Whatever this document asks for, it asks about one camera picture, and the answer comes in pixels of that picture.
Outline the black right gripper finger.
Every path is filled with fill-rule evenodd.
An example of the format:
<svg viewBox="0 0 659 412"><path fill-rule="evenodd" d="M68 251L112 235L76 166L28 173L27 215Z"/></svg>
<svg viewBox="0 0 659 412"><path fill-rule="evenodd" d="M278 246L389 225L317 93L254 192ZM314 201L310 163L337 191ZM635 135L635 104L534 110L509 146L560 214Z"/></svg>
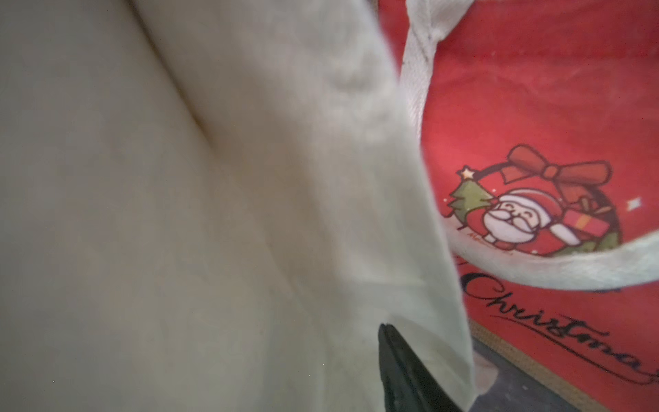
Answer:
<svg viewBox="0 0 659 412"><path fill-rule="evenodd" d="M446 392L392 324L378 331L379 371L387 412L459 412Z"/></svg>

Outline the beige floral canvas tote bag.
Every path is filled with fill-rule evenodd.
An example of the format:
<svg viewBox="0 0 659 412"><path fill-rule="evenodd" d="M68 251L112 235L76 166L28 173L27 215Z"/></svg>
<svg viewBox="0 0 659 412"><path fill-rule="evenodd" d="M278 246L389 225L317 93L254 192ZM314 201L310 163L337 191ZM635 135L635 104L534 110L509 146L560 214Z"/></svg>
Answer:
<svg viewBox="0 0 659 412"><path fill-rule="evenodd" d="M381 411L474 362L365 1L1 4L1 408Z"/></svg>

